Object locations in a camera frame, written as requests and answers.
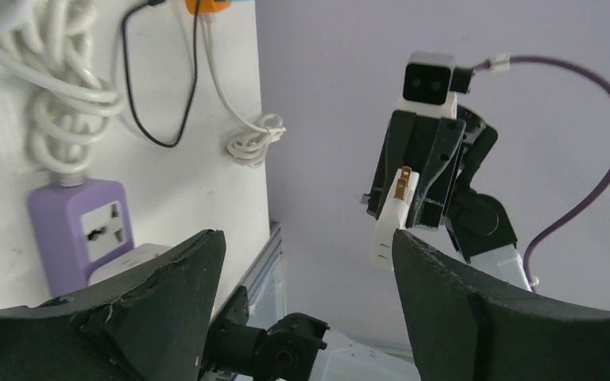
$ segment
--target coiled white cable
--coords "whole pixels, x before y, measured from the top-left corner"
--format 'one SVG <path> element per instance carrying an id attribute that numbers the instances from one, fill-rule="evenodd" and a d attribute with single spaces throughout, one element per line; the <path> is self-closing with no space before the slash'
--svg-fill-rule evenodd
<path id="1" fill-rule="evenodd" d="M 32 102 L 31 149 L 67 187 L 83 183 L 90 145 L 125 105 L 91 70 L 96 17 L 93 0 L 0 0 L 0 64 L 44 89 Z"/>
<path id="2" fill-rule="evenodd" d="M 246 129 L 228 141 L 226 149 L 233 156 L 234 161 L 247 167 L 260 167 L 265 162 L 268 154 L 268 146 L 278 141 L 284 131 L 284 119 L 278 114 L 265 114 L 260 116 L 256 123 L 247 121 L 240 116 L 230 105 L 226 98 L 216 72 L 214 61 L 214 42 L 212 40 L 211 24 L 214 22 L 213 14 L 201 16 L 204 48 L 207 54 L 207 62 L 211 71 L 211 78 L 218 92 L 221 102 L 231 116 L 239 121 Z"/>

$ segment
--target wire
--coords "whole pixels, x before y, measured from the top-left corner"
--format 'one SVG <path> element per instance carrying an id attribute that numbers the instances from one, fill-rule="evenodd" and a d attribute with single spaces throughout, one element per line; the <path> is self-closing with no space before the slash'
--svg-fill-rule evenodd
<path id="1" fill-rule="evenodd" d="M 149 133 L 149 131 L 141 123 L 141 119 L 139 119 L 139 116 L 137 115 L 137 107 L 135 106 L 135 102 L 134 102 L 134 94 L 133 94 L 133 90 L 132 90 L 132 80 L 131 80 L 131 70 L 129 68 L 129 49 L 128 49 L 128 39 L 127 39 L 127 36 L 128 36 L 127 25 L 129 23 L 129 19 L 134 14 L 143 10 L 147 6 L 156 6 L 163 2 L 164 1 L 162 1 L 162 0 L 149 0 L 147 2 L 144 2 L 143 4 L 135 6 L 134 8 L 129 10 L 127 13 L 125 13 L 125 16 L 123 16 L 122 21 L 121 21 L 122 53 L 123 53 L 122 62 L 123 62 L 123 67 L 125 68 L 125 86 L 127 89 L 127 98 L 128 98 L 129 109 L 132 113 L 132 117 L 134 118 L 134 122 L 137 124 L 137 127 L 139 128 L 141 133 L 143 133 L 144 136 L 148 140 L 152 141 L 154 144 L 157 144 L 163 148 L 174 148 L 177 145 L 179 145 L 179 142 L 181 142 L 181 138 L 183 137 L 183 133 L 186 130 L 188 116 L 191 112 L 193 98 L 195 97 L 195 89 L 198 84 L 198 55 L 197 55 L 198 37 L 197 37 L 197 34 L 198 34 L 198 12 L 199 12 L 199 8 L 200 8 L 201 0 L 197 0 L 197 2 L 195 3 L 195 16 L 193 19 L 194 20 L 193 21 L 193 65 L 195 67 L 193 68 L 193 79 L 191 82 L 191 90 L 190 90 L 190 93 L 188 94 L 188 99 L 186 101 L 185 110 L 183 112 L 183 118 L 181 120 L 181 126 L 179 127 L 179 132 L 176 134 L 174 140 L 171 143 L 167 143 L 162 140 L 156 139 L 153 135 L 151 135 L 151 133 Z"/>
<path id="2" fill-rule="evenodd" d="M 601 75 L 597 74 L 595 71 L 592 71 L 586 67 L 577 65 L 575 63 L 571 63 L 569 61 L 561 60 L 558 58 L 546 57 L 546 56 L 511 56 L 509 63 L 510 64 L 525 64 L 525 63 L 526 64 L 532 64 L 532 63 L 533 64 L 543 64 L 543 65 L 549 65 L 549 66 L 560 67 L 562 69 L 566 69 L 568 71 L 574 72 L 576 74 L 579 74 L 579 75 L 584 76 L 587 79 L 591 80 L 592 82 L 597 84 L 599 87 L 601 87 L 602 90 L 604 90 L 610 97 L 610 82 L 607 79 L 605 79 Z M 478 65 L 474 66 L 473 70 L 474 71 L 492 70 L 492 67 L 494 64 L 495 64 L 495 62 L 493 62 L 493 60 L 486 60 L 485 62 L 479 63 Z M 556 222 L 549 225 L 541 233 L 539 233 L 532 241 L 530 241 L 530 244 L 527 246 L 527 249 L 525 249 L 525 254 L 523 256 L 523 267 L 524 267 L 527 279 L 532 280 L 532 283 L 533 283 L 532 289 L 533 290 L 535 289 L 535 286 L 538 282 L 536 282 L 535 278 L 533 278 L 531 276 L 529 263 L 530 263 L 531 255 L 534 252 L 534 250 L 536 249 L 537 245 L 539 245 L 539 243 L 541 243 L 543 240 L 545 240 L 550 234 L 555 233 L 555 231 L 557 231 L 562 226 L 564 226 L 567 223 L 569 223 L 570 221 L 572 221 L 577 215 L 579 215 L 581 212 L 586 210 L 593 202 L 595 202 L 595 200 L 597 200 L 597 198 L 600 197 L 600 195 L 602 195 L 602 193 L 604 193 L 604 190 L 607 189 L 609 184 L 610 184 L 610 167 L 607 170 L 607 172 L 604 174 L 604 177 L 602 177 L 602 180 L 600 180 L 600 182 L 593 188 L 593 190 L 590 191 L 590 193 L 588 193 L 587 196 L 585 196 L 585 198 L 583 200 L 581 200 L 581 202 L 579 202 L 574 208 L 572 208 L 572 210 L 567 212 L 564 216 L 560 217 Z"/>
<path id="3" fill-rule="evenodd" d="M 284 119 L 278 114 L 261 115 L 256 123 L 244 119 L 228 102 L 218 79 L 218 72 L 214 60 L 214 41 L 212 39 L 213 14 L 202 17 L 204 47 L 207 54 L 207 62 L 211 72 L 211 78 L 228 113 L 240 124 L 246 127 L 236 136 L 232 137 L 226 144 L 226 150 L 234 158 L 235 163 L 246 167 L 260 167 L 268 155 L 268 147 L 271 143 L 278 141 L 286 129 Z"/>
<path id="4" fill-rule="evenodd" d="M 6 4 L 0 1 L 0 9 Z M 44 89 L 31 103 L 33 155 L 68 187 L 83 183 L 90 145 L 108 133 L 125 105 L 91 70 L 96 17 L 92 0 L 24 0 L 0 14 L 0 64 Z M 99 118 L 98 128 L 90 126 L 90 116 Z"/>

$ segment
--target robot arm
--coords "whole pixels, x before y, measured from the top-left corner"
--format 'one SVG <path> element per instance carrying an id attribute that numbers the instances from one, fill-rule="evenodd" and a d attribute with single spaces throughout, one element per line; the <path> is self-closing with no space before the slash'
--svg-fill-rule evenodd
<path id="1" fill-rule="evenodd" d="M 289 314 L 269 329 L 247 326 L 246 289 L 240 287 L 207 334 L 201 381 L 419 381 L 414 364 L 357 343 L 327 323 Z"/>
<path id="2" fill-rule="evenodd" d="M 481 117 L 457 104 L 458 93 L 468 92 L 472 77 L 473 71 L 454 66 L 452 56 L 411 56 L 403 96 L 364 200 L 377 219 L 373 262 L 393 269 L 397 229 L 444 225 L 455 258 L 530 291 L 504 207 L 470 186 L 498 136 Z M 396 191 L 402 187 L 407 190 Z"/>

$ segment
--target electrical socket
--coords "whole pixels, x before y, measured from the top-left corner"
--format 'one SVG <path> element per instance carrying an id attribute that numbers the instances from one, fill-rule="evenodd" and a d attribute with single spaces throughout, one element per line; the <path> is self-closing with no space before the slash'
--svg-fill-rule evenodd
<path id="1" fill-rule="evenodd" d="M 122 219 L 120 202 L 85 213 L 80 217 L 85 234 L 87 256 L 91 262 L 102 259 L 125 243 L 125 222 Z"/>
<path id="2" fill-rule="evenodd" d="M 97 268 L 134 248 L 119 182 L 42 187 L 29 196 L 28 206 L 53 298 L 87 287 Z"/>

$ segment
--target orange object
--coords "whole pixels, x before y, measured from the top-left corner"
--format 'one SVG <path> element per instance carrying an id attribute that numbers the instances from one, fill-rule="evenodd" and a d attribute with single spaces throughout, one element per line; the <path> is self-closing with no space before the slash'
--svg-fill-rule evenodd
<path id="1" fill-rule="evenodd" d="M 191 14 L 195 14 L 195 7 L 197 6 L 197 2 L 200 2 L 200 14 L 220 12 L 230 6 L 230 2 L 228 1 L 217 2 L 215 0 L 186 0 L 186 7 L 188 8 L 188 12 L 190 12 Z"/>

